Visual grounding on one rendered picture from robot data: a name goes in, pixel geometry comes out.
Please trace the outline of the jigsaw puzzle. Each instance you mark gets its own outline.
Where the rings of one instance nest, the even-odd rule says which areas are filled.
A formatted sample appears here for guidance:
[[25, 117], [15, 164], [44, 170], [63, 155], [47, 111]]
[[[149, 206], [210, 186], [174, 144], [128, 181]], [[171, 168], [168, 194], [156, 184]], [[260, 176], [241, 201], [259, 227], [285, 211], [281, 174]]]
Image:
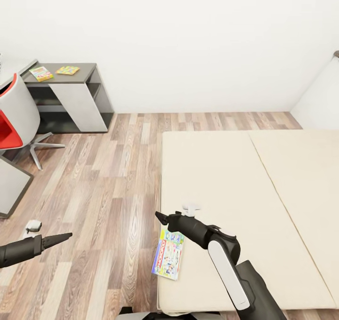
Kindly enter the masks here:
[[80, 67], [62, 67], [61, 69], [59, 69], [58, 71], [56, 71], [56, 73], [59, 74], [69, 74], [69, 75], [73, 75], [75, 72], [77, 72], [80, 69]]

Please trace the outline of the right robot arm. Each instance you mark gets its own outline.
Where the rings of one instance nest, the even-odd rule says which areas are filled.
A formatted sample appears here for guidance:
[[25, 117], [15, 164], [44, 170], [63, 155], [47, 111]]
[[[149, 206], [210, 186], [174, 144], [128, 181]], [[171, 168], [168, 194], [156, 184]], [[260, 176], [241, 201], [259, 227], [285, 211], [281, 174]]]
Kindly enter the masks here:
[[240, 319], [287, 320], [251, 262], [237, 265], [241, 247], [236, 234], [195, 219], [194, 211], [202, 209], [201, 202], [187, 202], [182, 208], [188, 211], [169, 216], [156, 211], [155, 215], [168, 225], [168, 231], [178, 232], [208, 250]]

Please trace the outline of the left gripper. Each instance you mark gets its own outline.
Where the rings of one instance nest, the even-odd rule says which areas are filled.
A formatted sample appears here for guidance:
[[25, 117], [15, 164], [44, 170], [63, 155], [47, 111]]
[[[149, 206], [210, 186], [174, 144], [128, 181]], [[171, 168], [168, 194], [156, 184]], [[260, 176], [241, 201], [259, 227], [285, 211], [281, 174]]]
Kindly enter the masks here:
[[34, 236], [34, 238], [9, 243], [5, 249], [4, 267], [35, 258], [35, 256], [41, 255], [45, 248], [66, 240], [72, 235], [73, 233], [65, 233], [42, 238], [40, 234]]

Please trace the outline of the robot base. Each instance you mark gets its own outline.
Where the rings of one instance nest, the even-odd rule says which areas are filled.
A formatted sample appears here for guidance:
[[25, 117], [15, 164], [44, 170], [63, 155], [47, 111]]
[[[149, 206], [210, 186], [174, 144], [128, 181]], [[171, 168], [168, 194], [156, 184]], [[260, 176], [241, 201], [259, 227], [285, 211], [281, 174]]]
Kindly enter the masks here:
[[225, 320], [219, 313], [223, 311], [191, 312], [179, 316], [169, 316], [164, 312], [132, 313], [132, 306], [123, 306], [114, 320]]

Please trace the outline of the board game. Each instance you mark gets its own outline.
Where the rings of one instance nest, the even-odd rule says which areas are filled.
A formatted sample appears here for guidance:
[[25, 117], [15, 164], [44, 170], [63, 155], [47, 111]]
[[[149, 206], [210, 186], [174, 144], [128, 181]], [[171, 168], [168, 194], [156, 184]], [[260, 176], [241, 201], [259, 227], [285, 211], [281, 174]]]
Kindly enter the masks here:
[[184, 235], [162, 229], [152, 273], [178, 280]]
[[44, 67], [30, 69], [29, 71], [39, 82], [53, 78], [53, 75]]

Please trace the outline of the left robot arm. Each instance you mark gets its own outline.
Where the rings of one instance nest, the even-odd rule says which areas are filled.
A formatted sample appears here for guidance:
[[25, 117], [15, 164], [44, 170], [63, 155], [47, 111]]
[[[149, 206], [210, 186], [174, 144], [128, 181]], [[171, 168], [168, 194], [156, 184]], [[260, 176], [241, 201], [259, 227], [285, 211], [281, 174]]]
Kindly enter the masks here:
[[42, 254], [45, 248], [72, 237], [73, 233], [48, 236], [42, 238], [37, 235], [42, 227], [42, 222], [30, 220], [27, 224], [23, 240], [0, 246], [0, 268], [9, 267], [17, 263], [35, 258]]

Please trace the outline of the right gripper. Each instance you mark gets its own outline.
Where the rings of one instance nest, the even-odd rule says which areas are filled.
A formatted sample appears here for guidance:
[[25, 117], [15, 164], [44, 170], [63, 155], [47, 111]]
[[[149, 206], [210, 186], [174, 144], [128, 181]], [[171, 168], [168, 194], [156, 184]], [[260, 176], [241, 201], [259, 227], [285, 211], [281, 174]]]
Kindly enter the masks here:
[[192, 240], [195, 226], [200, 223], [199, 220], [195, 219], [195, 216], [182, 215], [180, 211], [176, 211], [175, 214], [170, 214], [169, 216], [156, 211], [155, 215], [163, 225], [168, 225], [168, 231], [178, 232], [190, 240]]

